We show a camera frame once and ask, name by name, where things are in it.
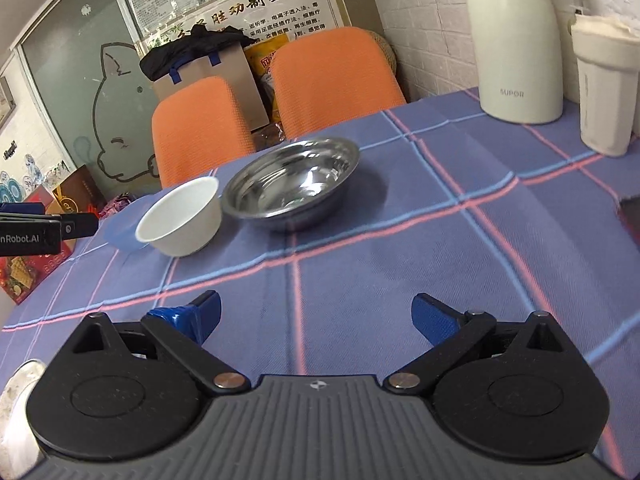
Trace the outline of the white bowl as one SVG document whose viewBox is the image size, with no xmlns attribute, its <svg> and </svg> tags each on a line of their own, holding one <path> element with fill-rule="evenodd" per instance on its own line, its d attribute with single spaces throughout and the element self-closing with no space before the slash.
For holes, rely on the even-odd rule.
<svg viewBox="0 0 640 480">
<path fill-rule="evenodd" d="M 177 186 L 143 215 L 134 232 L 137 241 L 172 258 L 198 252 L 220 228 L 218 192 L 218 179 L 209 176 Z"/>
</svg>

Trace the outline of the white Chinese text poster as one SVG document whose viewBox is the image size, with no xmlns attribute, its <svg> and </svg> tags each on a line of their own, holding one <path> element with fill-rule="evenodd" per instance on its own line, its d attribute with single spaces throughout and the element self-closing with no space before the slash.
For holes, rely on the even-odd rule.
<svg viewBox="0 0 640 480">
<path fill-rule="evenodd" d="M 228 26 L 256 41 L 285 34 L 291 40 L 345 24 L 342 0 L 216 0 L 160 24 L 136 43 L 138 55 L 190 34 L 195 25 L 209 30 Z"/>
</svg>

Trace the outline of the black cloth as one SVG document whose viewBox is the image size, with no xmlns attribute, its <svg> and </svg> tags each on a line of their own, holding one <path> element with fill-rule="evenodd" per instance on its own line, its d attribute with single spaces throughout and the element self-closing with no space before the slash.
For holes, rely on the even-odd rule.
<svg viewBox="0 0 640 480">
<path fill-rule="evenodd" d="M 193 25 L 190 32 L 179 39 L 154 47 L 140 60 L 140 70 L 150 81 L 157 81 L 183 64 L 209 56 L 239 44 L 251 46 L 256 39 L 246 36 L 242 29 L 227 26 L 223 30 L 208 30 L 205 25 Z"/>
</svg>

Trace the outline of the right orange chair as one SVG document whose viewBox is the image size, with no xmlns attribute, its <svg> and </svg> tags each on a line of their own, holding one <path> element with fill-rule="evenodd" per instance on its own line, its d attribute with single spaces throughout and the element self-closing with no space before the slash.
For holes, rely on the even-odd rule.
<svg viewBox="0 0 640 480">
<path fill-rule="evenodd" d="M 290 140 L 404 105 L 387 58 L 370 32 L 314 32 L 277 50 L 270 70 Z"/>
</svg>

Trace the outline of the left orange chair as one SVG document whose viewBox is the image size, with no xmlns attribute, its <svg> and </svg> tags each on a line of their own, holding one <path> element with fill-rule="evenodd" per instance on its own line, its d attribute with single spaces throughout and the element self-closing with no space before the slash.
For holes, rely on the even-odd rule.
<svg viewBox="0 0 640 480">
<path fill-rule="evenodd" d="M 181 184 L 254 153 L 250 129 L 227 81 L 207 77 L 160 101 L 152 116 L 160 184 Z"/>
</svg>

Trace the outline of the blue plastic bowl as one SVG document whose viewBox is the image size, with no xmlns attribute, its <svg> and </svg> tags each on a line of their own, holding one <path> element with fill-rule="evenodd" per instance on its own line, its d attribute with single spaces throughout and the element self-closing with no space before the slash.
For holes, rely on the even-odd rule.
<svg viewBox="0 0 640 480">
<path fill-rule="evenodd" d="M 130 205 L 106 220 L 101 232 L 104 240 L 121 252 L 136 252 L 145 248 L 146 244 L 138 241 L 136 229 L 146 213 L 145 209 L 134 209 Z"/>
</svg>

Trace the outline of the white travel cup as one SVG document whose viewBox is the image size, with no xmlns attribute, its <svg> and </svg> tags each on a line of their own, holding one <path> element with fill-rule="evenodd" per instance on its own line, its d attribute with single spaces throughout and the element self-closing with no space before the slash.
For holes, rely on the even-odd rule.
<svg viewBox="0 0 640 480">
<path fill-rule="evenodd" d="M 639 85 L 639 36 L 617 18 L 578 15 L 572 26 L 580 137 L 610 157 L 627 153 Z"/>
</svg>

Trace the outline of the stainless steel bowl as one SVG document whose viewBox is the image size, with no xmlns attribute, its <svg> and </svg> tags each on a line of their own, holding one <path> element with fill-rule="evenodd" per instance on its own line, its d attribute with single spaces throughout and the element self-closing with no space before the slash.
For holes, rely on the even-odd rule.
<svg viewBox="0 0 640 480">
<path fill-rule="evenodd" d="M 341 205 L 359 161 L 358 145 L 335 136 L 283 144 L 230 179 L 222 210 L 259 229 L 307 229 Z"/>
</svg>

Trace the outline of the brown gift box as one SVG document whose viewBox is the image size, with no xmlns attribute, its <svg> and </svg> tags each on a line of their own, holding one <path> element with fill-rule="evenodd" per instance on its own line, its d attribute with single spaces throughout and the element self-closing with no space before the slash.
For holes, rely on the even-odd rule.
<svg viewBox="0 0 640 480">
<path fill-rule="evenodd" d="M 86 165 L 66 177 L 54 190 L 53 196 L 64 212 L 92 212 L 98 216 L 107 200 L 96 185 Z"/>
</svg>

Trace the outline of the blue plaid tablecloth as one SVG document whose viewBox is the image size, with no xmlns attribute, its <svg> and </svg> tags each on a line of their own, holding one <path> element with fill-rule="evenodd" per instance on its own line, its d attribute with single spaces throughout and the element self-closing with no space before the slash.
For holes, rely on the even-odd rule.
<svg viewBox="0 0 640 480">
<path fill-rule="evenodd" d="M 582 144 L 579 114 L 507 124 L 471 91 L 330 129 L 360 146 L 343 205 L 298 234 L 226 219 L 197 254 L 121 252 L 81 240 L 1 333 L 1 374 L 49 361 L 80 319 L 135 321 L 213 289 L 222 318 L 207 348 L 250 378 L 385 376 L 425 351 L 410 304 L 519 321 L 551 312 L 608 392 L 600 456 L 639 472 L 639 251 L 617 213 L 639 192 L 639 148 Z"/>
</svg>

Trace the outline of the yellow snack bag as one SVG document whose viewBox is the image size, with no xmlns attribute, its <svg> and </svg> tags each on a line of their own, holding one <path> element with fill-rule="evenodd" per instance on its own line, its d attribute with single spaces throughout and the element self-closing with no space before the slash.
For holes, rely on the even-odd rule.
<svg viewBox="0 0 640 480">
<path fill-rule="evenodd" d="M 244 49 L 245 57 L 253 74 L 257 77 L 269 102 L 269 115 L 272 122 L 280 122 L 280 112 L 274 93 L 271 63 L 277 50 L 290 42 L 288 34 L 279 34 L 256 42 Z"/>
</svg>

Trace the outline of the red cracker box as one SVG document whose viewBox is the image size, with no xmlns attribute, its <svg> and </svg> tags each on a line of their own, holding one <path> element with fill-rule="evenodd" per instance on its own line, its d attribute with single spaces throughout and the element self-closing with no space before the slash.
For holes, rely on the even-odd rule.
<svg viewBox="0 0 640 480">
<path fill-rule="evenodd" d="M 58 201 L 42 185 L 38 186 L 24 203 L 9 205 L 27 203 L 42 203 L 47 214 L 63 212 Z M 1 289 L 14 304 L 20 304 L 47 276 L 73 255 L 75 245 L 76 240 L 63 240 L 61 253 L 55 256 L 1 257 Z"/>
</svg>

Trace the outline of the white thermos jug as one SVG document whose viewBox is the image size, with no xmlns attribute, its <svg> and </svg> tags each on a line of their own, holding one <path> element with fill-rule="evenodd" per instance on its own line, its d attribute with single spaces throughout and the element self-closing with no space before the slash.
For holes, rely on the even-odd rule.
<svg viewBox="0 0 640 480">
<path fill-rule="evenodd" d="M 480 108 L 516 124 L 563 113 L 561 33 L 552 0 L 466 0 Z"/>
</svg>

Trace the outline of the white brown-rimmed plate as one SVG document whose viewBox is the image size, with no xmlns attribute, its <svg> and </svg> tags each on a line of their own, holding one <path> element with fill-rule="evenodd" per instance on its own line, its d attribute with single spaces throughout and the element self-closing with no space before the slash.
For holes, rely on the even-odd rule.
<svg viewBox="0 0 640 480">
<path fill-rule="evenodd" d="M 41 452 L 26 417 L 26 403 L 46 366 L 24 362 L 1 393 L 1 478 L 21 479 L 40 461 Z"/>
</svg>

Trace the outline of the orange chair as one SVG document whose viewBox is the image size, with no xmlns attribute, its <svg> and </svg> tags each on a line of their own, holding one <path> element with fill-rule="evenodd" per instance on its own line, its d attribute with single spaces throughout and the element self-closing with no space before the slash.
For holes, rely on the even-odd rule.
<svg viewBox="0 0 640 480">
<path fill-rule="evenodd" d="M 270 70 L 290 140 L 404 105 L 387 58 L 370 32 L 314 32 L 277 50 Z"/>
<path fill-rule="evenodd" d="M 181 184 L 254 153 L 250 129 L 227 81 L 207 77 L 160 101 L 152 116 L 160 184 Z"/>
</svg>

